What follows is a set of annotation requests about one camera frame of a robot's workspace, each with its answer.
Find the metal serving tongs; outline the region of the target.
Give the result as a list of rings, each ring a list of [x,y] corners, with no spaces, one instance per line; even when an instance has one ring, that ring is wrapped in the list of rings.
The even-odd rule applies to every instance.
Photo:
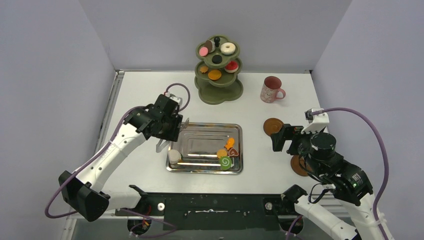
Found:
[[[188,126],[189,122],[190,122],[190,118],[188,117],[184,122],[180,124],[179,133],[181,133]],[[170,143],[171,143],[170,140],[160,139],[155,146],[156,153],[162,152],[165,148],[168,147],[168,145],[170,145]]]

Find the white swiss roll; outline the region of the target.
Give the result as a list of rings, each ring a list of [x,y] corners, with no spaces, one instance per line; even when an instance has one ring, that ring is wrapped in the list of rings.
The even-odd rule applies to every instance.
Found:
[[[167,157],[170,165],[175,165],[182,160],[181,153],[176,149],[168,150]]]

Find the orange fish cake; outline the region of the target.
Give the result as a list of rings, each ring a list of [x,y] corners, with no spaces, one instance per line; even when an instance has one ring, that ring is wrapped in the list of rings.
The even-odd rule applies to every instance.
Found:
[[[229,151],[231,148],[234,147],[234,144],[235,144],[235,139],[232,138],[232,137],[230,137],[230,138],[228,138],[228,140],[227,140],[226,144],[224,145],[224,147],[225,147],[225,149],[227,151]]]

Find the green swiss roll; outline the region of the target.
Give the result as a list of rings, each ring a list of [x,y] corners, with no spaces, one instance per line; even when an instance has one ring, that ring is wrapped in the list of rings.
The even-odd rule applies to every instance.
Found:
[[[223,171],[229,170],[233,166],[233,159],[229,156],[222,156],[219,158],[220,169]]]

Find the orange round cake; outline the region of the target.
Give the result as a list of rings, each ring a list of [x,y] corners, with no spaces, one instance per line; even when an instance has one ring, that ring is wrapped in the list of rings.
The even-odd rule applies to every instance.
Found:
[[[222,77],[222,73],[218,69],[213,69],[213,70],[208,72],[207,76],[210,80],[217,81]]]

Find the pink macaron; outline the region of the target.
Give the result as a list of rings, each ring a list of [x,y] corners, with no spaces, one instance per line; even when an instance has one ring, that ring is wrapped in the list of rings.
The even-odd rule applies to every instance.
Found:
[[[207,55],[208,55],[208,53],[209,53],[209,49],[208,49],[207,47],[205,47],[205,46],[201,47],[201,48],[199,49],[199,51],[198,51],[198,54],[199,54],[201,57],[205,57],[205,56],[207,56]]]

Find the black sandwich cookie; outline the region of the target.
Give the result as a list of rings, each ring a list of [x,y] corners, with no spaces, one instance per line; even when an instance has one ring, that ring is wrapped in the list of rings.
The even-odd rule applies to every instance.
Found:
[[[220,64],[223,61],[223,58],[221,55],[216,54],[212,57],[211,61],[213,64]]]

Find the red frosted donut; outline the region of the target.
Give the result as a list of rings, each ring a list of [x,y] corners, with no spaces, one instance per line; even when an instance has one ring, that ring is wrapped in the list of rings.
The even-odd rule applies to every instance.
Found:
[[[226,66],[224,67],[224,70],[225,70],[227,73],[229,73],[229,74],[232,74],[232,73],[237,72],[237,71],[238,71],[238,69],[239,69],[239,64],[238,64],[238,62],[237,62],[237,61],[235,61],[235,60],[230,61],[230,62],[228,63],[228,65],[226,65]]]

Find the chocolate white half cake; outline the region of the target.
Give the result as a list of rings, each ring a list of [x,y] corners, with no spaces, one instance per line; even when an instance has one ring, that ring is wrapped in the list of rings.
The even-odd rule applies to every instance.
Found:
[[[206,40],[206,41],[205,41],[205,43],[204,43],[204,47],[206,47],[206,48],[207,48],[208,53],[212,53],[212,52],[214,52],[214,51],[215,51],[215,49],[216,49],[216,46],[215,46],[214,41],[213,41],[213,40],[210,40],[210,39],[208,39],[208,40]]]

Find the white ring donut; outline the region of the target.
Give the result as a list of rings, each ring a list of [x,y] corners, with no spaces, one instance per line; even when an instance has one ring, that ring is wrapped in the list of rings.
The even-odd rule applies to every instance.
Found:
[[[220,52],[225,56],[233,55],[237,50],[237,47],[232,42],[225,42],[220,45]]]

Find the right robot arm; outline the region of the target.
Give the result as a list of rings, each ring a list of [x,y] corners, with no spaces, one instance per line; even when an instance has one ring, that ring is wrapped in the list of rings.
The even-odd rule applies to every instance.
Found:
[[[286,152],[302,159],[300,167],[323,188],[318,197],[297,184],[288,188],[281,194],[281,207],[286,213],[309,219],[335,240],[393,239],[383,214],[374,204],[376,198],[368,176],[336,152],[333,135],[324,131],[304,133],[302,126],[284,124],[270,137],[275,152],[282,151],[285,142],[291,141]],[[326,193],[342,204],[354,225],[319,204]]]

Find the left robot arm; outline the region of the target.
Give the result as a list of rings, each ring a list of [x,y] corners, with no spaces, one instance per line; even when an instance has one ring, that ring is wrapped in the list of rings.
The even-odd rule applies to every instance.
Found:
[[[105,184],[118,166],[149,138],[175,142],[183,116],[182,99],[160,94],[155,103],[130,109],[118,122],[111,139],[89,161],[58,178],[63,200],[87,221],[93,222],[109,210],[129,208],[134,214],[147,211],[146,192],[136,185],[107,190]]]

